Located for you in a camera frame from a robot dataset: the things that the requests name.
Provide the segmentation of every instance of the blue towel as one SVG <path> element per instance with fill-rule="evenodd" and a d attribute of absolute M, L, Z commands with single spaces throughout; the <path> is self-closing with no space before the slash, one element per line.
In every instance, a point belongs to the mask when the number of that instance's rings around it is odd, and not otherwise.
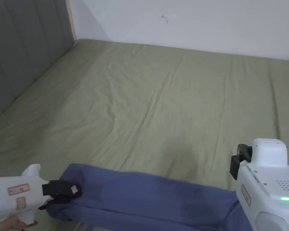
<path fill-rule="evenodd" d="M 60 220 L 114 231 L 252 231 L 235 192 L 137 172 L 71 164 L 82 195 L 47 207 Z"/>

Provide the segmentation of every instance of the headboard panel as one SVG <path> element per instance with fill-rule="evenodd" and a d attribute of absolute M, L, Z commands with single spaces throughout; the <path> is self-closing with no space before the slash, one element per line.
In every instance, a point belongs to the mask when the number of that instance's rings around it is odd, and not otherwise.
<path fill-rule="evenodd" d="M 0 0 L 0 114 L 73 43 L 65 0 Z"/>

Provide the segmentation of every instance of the human hand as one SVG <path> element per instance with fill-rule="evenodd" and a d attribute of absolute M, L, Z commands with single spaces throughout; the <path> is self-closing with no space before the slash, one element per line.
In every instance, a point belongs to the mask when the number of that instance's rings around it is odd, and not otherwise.
<path fill-rule="evenodd" d="M 38 222 L 27 225 L 26 223 L 20 221 L 18 217 L 11 216 L 0 222 L 0 231 L 9 231 L 9 230 L 23 230 L 32 226 L 36 226 Z"/>

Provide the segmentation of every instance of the mattress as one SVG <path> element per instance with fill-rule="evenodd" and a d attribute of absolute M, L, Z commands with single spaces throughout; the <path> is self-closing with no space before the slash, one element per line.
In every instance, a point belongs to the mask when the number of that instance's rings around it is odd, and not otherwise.
<path fill-rule="evenodd" d="M 82 163 L 234 190 L 230 157 L 255 138 L 283 140 L 289 162 L 289 61 L 78 40 L 0 116 L 0 177 Z"/>

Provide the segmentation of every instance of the white device housing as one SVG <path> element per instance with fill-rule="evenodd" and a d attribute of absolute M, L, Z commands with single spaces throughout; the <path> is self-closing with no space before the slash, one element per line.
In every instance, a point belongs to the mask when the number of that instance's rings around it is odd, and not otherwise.
<path fill-rule="evenodd" d="M 30 165 L 20 177 L 0 177 L 0 221 L 15 215 L 26 224 L 34 222 L 36 210 L 51 196 L 43 196 L 42 185 L 49 183 L 39 177 L 41 166 Z"/>
<path fill-rule="evenodd" d="M 276 139 L 255 139 L 251 162 L 240 163 L 236 195 L 254 231 L 289 231 L 287 147 Z"/>

